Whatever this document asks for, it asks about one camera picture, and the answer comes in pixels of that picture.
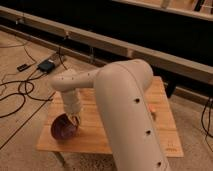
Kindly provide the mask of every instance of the table leg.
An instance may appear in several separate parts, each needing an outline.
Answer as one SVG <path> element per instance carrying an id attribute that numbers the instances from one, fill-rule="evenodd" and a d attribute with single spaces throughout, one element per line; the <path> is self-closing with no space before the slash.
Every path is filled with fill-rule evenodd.
<path id="1" fill-rule="evenodd" d="M 64 160 L 64 157 L 61 155 L 61 153 L 55 152 L 55 151 L 53 151 L 53 153 L 55 154 L 56 158 L 61 162 L 62 166 L 64 166 L 66 162 Z"/>

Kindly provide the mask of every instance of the dark red object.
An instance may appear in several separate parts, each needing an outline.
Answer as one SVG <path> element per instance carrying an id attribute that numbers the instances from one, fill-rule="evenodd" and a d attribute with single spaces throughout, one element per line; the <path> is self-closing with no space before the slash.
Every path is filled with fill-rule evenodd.
<path id="1" fill-rule="evenodd" d="M 66 114 L 58 116 L 52 123 L 51 134 L 57 140 L 67 140 L 77 132 L 77 126 L 74 126 Z"/>

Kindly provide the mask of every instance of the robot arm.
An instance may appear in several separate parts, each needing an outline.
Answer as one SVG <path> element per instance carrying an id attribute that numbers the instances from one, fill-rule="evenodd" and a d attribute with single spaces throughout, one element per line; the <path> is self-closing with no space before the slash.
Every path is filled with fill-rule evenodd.
<path id="1" fill-rule="evenodd" d="M 66 71 L 54 77 L 52 85 L 62 92 L 66 113 L 74 106 L 78 106 L 74 113 L 80 111 L 79 100 L 71 102 L 76 94 L 70 95 L 70 92 L 79 87 L 94 87 L 97 107 L 119 171 L 169 171 L 144 101 L 144 91 L 152 78 L 152 70 L 146 62 L 130 60 L 78 75 Z"/>

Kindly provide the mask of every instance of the wooden tabletop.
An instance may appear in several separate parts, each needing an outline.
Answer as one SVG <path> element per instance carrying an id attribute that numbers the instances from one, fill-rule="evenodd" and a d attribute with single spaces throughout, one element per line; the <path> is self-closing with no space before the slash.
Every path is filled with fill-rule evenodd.
<path id="1" fill-rule="evenodd" d="M 54 119 L 64 113 L 60 93 L 56 93 L 50 105 L 49 114 L 37 143 L 38 150 L 80 153 L 112 153 L 97 111 L 93 89 L 80 89 L 83 110 L 81 126 L 77 134 L 69 140 L 55 140 L 50 133 Z M 160 77 L 154 77 L 146 92 L 149 106 L 156 110 L 155 126 L 161 144 L 168 157 L 183 157 L 175 121 Z"/>

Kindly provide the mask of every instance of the cable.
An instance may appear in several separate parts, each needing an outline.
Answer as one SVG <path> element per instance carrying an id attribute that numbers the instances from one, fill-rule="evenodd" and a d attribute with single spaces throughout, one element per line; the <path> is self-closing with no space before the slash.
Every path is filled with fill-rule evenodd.
<path id="1" fill-rule="evenodd" d="M 11 93 L 11 94 L 9 94 L 9 95 L 1 98 L 0 101 L 3 101 L 6 98 L 9 98 L 9 97 L 14 96 L 14 95 L 23 97 L 23 102 L 22 102 L 22 104 L 17 109 L 15 109 L 14 111 L 12 111 L 10 113 L 7 113 L 7 114 L 1 114 L 0 118 L 5 118 L 5 117 L 8 117 L 8 116 L 10 116 L 10 115 L 18 112 L 24 106 L 24 104 L 26 103 L 26 96 L 28 96 L 29 98 L 32 98 L 33 100 L 39 100 L 39 101 L 51 101 L 52 100 L 52 99 L 37 99 L 37 98 L 33 98 L 33 97 L 31 97 L 29 95 L 31 92 L 33 92 L 33 90 L 35 88 L 35 85 L 32 82 L 30 82 L 30 81 L 37 80 L 37 79 L 39 79 L 39 78 L 41 78 L 42 76 L 45 75 L 45 74 L 41 74 L 41 75 L 39 75 L 37 77 L 30 78 L 36 71 L 37 71 L 37 69 L 34 70 L 27 77 L 26 80 L 14 80 L 14 81 L 8 81 L 8 82 L 4 82 L 4 83 L 0 84 L 0 86 L 4 86 L 4 85 L 8 85 L 8 84 L 13 84 L 13 83 L 20 83 L 19 87 L 18 87 L 18 92 Z M 20 85 L 23 85 L 23 84 L 25 85 L 24 93 L 21 91 L 21 86 L 20 86 Z M 31 89 L 30 90 L 27 89 L 27 84 L 31 85 Z"/>
<path id="2" fill-rule="evenodd" d="M 202 128 L 204 129 L 205 133 L 208 134 L 209 137 L 213 138 L 213 135 L 208 131 L 208 129 L 206 129 L 205 127 L 205 124 L 204 124 L 204 115 L 205 115 L 205 111 L 207 109 L 208 106 L 212 107 L 211 106 L 211 101 L 213 99 L 211 97 L 209 97 L 209 99 L 207 100 L 206 104 L 205 104 L 205 107 L 203 109 L 203 112 L 202 112 L 202 115 L 201 115 L 201 125 L 202 125 Z"/>
<path id="3" fill-rule="evenodd" d="M 22 17 L 24 18 L 25 16 L 25 13 L 24 13 L 24 9 L 25 9 L 25 6 L 24 6 L 24 3 L 22 0 L 20 0 L 20 5 L 21 5 L 21 8 L 22 8 Z"/>
<path id="4" fill-rule="evenodd" d="M 212 8 L 211 8 L 211 14 L 213 14 L 213 1 L 212 1 Z"/>
<path id="5" fill-rule="evenodd" d="M 1 79 L 1 82 L 4 83 L 4 79 L 6 79 L 7 76 L 9 76 L 9 75 L 17 75 L 17 74 L 18 74 L 18 72 L 14 73 L 14 74 L 5 74 L 3 76 L 3 78 Z M 4 94 L 6 89 L 7 89 L 7 86 L 4 85 L 4 89 L 1 91 L 0 96 L 2 96 Z"/>
<path id="6" fill-rule="evenodd" d="M 53 95 L 55 94 L 52 93 L 49 96 L 49 99 L 51 99 L 53 97 Z M 4 144 L 2 146 L 0 146 L 0 150 L 2 150 L 2 148 L 5 147 L 5 145 L 7 145 L 7 143 L 27 124 L 27 122 L 47 103 L 47 101 L 44 101 L 33 113 L 32 115 L 4 142 Z"/>
<path id="7" fill-rule="evenodd" d="M 204 4 L 204 1 L 205 0 L 198 0 L 196 6 L 194 8 L 194 11 L 200 11 L 202 8 L 202 5 Z"/>
<path id="8" fill-rule="evenodd" d="M 8 46 L 0 46 L 0 48 L 15 48 L 15 47 L 22 47 L 22 46 L 25 46 L 25 45 L 27 45 L 28 43 L 29 43 L 29 41 L 30 41 L 30 38 L 31 38 L 31 36 L 29 36 L 29 39 L 27 39 L 27 41 L 26 42 L 22 42 L 22 41 L 20 41 L 20 40 L 18 40 L 21 44 L 17 44 L 17 45 L 8 45 Z"/>
<path id="9" fill-rule="evenodd" d="M 58 48 L 58 56 L 59 56 L 60 62 L 63 65 L 64 69 L 67 70 L 67 67 L 64 65 L 64 62 L 61 59 L 61 46 L 59 46 L 59 48 Z"/>
<path id="10" fill-rule="evenodd" d="M 35 60 L 35 58 L 33 58 L 31 55 L 30 55 L 30 53 L 28 52 L 28 50 L 26 49 L 26 44 L 24 44 L 21 40 L 19 40 L 18 38 L 17 38 L 17 36 L 15 35 L 15 38 L 16 38 L 16 40 L 17 41 L 19 41 L 19 42 L 21 42 L 22 44 L 23 44 L 23 48 L 24 48 L 24 51 L 25 51 L 25 53 L 27 54 L 27 56 L 33 61 L 33 63 L 32 64 L 30 64 L 31 66 L 32 65 L 35 65 L 35 64 L 37 64 L 37 61 Z"/>
<path id="11" fill-rule="evenodd" d="M 209 133 L 209 129 L 210 129 L 210 125 L 211 125 L 211 108 L 212 108 L 212 105 L 213 105 L 213 100 L 211 101 L 211 104 L 210 104 L 210 107 L 209 107 L 209 118 L 208 118 L 208 128 L 207 128 L 207 131 Z M 209 144 L 208 142 L 208 134 L 206 133 L 206 136 L 205 136 L 205 141 L 206 141 L 206 144 L 208 145 L 209 149 L 213 152 L 213 149 L 211 147 L 211 145 Z"/>
<path id="12" fill-rule="evenodd" d="M 206 109 L 207 109 L 208 106 L 209 106 L 209 112 L 208 112 L 208 123 L 207 123 L 207 128 L 206 128 L 205 124 L 204 124 L 204 115 L 205 115 L 205 112 L 206 112 Z M 209 97 L 209 99 L 207 100 L 207 102 L 205 104 L 203 112 L 202 112 L 201 124 L 202 124 L 202 127 L 203 127 L 204 131 L 205 131 L 205 141 L 206 141 L 206 144 L 208 145 L 209 149 L 213 152 L 213 149 L 212 149 L 211 145 L 208 142 L 208 137 L 213 138 L 213 135 L 210 133 L 210 127 L 211 127 L 211 109 L 212 109 L 212 106 L 213 106 L 213 99 L 211 97 Z"/>
<path id="13" fill-rule="evenodd" d="M 31 75 L 29 75 L 28 78 L 27 78 L 25 81 L 23 81 L 23 82 L 21 82 L 21 83 L 19 84 L 19 86 L 18 86 L 18 92 L 19 92 L 19 93 L 22 93 L 22 94 L 24 94 L 24 95 L 27 95 L 27 97 L 29 97 L 30 99 L 33 99 L 33 100 L 37 100 L 37 101 L 51 101 L 52 99 L 39 99 L 39 98 L 32 97 L 32 96 L 30 95 L 30 93 L 31 93 L 32 91 L 31 91 L 31 92 L 27 91 L 27 83 L 28 83 L 29 81 L 39 79 L 39 78 L 43 77 L 44 75 L 46 75 L 45 73 L 43 73 L 43 74 L 41 74 L 40 76 L 38 76 L 38 77 L 36 77 L 36 78 L 30 78 L 36 71 L 37 71 L 37 70 L 35 70 Z M 25 90 L 24 93 L 21 91 L 22 85 L 24 85 L 24 90 Z"/>

